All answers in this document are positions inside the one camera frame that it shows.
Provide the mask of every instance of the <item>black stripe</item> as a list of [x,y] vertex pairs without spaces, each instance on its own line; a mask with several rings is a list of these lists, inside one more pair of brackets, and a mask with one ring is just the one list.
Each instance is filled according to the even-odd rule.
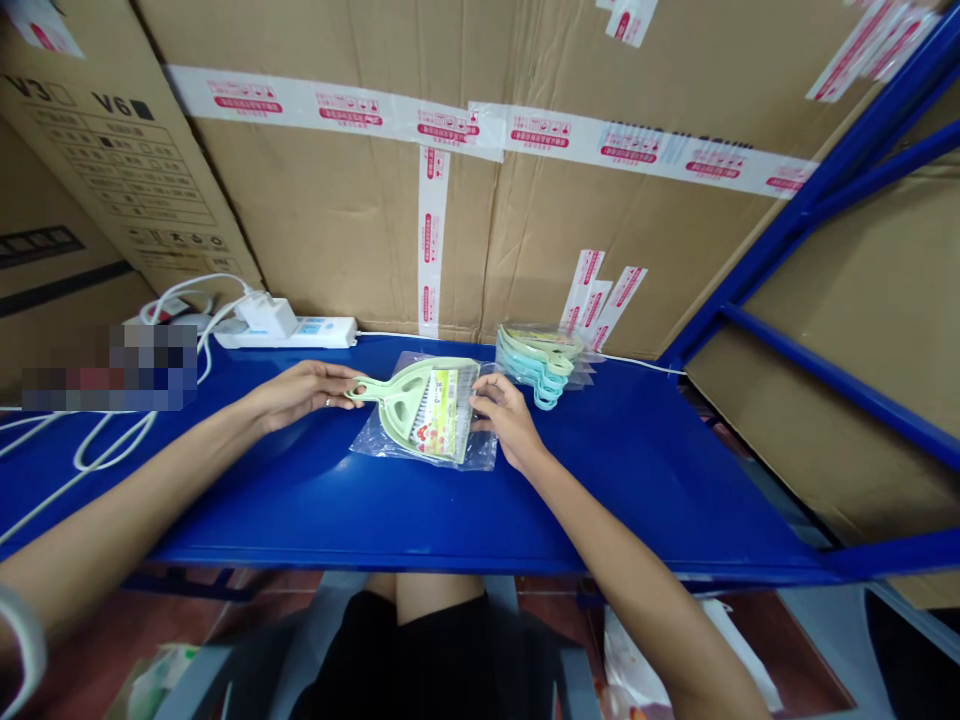
[[121,260],[73,277],[41,285],[32,290],[24,290],[10,297],[0,298],[0,318],[30,310],[37,305],[43,305],[80,290],[86,290],[88,287],[113,280],[128,272],[133,272],[133,268],[126,260]]

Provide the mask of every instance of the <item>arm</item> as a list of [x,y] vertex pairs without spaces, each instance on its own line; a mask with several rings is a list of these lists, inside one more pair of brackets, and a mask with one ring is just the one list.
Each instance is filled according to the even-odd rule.
[[475,388],[480,394],[471,404],[490,418],[507,461],[530,481],[577,548],[663,681],[677,718],[769,718],[753,678],[696,600],[547,451],[520,391],[500,374],[480,378]]
[[[307,360],[199,423],[139,470],[0,564],[0,585],[39,618],[48,638],[70,629],[115,590],[166,530],[260,438],[326,406],[358,373]],[[0,622],[0,666],[16,657]]]

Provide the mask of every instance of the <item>floor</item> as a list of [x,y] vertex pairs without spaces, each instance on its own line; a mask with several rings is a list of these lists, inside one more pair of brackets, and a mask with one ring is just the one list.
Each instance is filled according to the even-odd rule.
[[[162,568],[148,566],[148,572]],[[191,568],[188,579],[212,582],[218,569]],[[140,658],[149,658],[165,642],[202,644],[277,620],[309,605],[322,572],[238,570],[232,587],[255,585],[260,592],[248,604],[118,591],[66,643],[54,650],[40,691],[23,718],[66,720],[100,718]],[[583,645],[598,694],[606,686],[603,671],[603,610],[581,610],[577,589],[591,592],[590,581],[576,578],[516,578],[520,608]],[[850,706],[803,631],[775,593],[724,598],[731,616],[754,647],[780,690],[784,720]],[[668,719],[666,708],[648,710],[650,720]]]

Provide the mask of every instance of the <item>hand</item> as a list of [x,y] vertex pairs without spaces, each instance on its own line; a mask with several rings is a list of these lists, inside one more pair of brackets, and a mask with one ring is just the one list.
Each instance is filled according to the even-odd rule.
[[500,373],[484,375],[473,384],[477,394],[470,405],[488,420],[479,420],[475,430],[494,430],[504,457],[520,472],[537,455],[548,454],[533,426],[523,393]]
[[344,410],[363,407],[359,400],[343,396],[357,386],[354,378],[360,376],[365,375],[343,365],[304,360],[251,390],[237,405],[244,408],[265,433],[270,433],[323,407]]

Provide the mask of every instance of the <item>green dustpan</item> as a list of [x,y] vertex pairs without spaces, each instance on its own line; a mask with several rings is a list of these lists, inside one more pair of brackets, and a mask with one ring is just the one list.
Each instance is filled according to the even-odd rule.
[[[427,358],[404,368],[389,380],[374,380],[373,378],[358,377],[357,387],[344,393],[351,400],[376,400],[380,409],[380,423],[384,431],[395,443],[417,455],[436,457],[417,449],[416,438],[413,437],[417,414],[426,400],[427,385],[430,374],[435,370],[457,370],[472,368],[480,374],[480,364],[469,358]],[[458,398],[458,402],[467,402],[467,398]],[[462,462],[463,452],[458,449],[457,455]]]
[[502,325],[497,332],[504,348],[538,360],[547,366],[548,372],[562,377],[568,377],[573,372],[574,365],[570,358],[576,357],[583,350],[583,343],[579,338],[563,338],[571,343],[567,345],[542,339],[542,333],[507,329]]

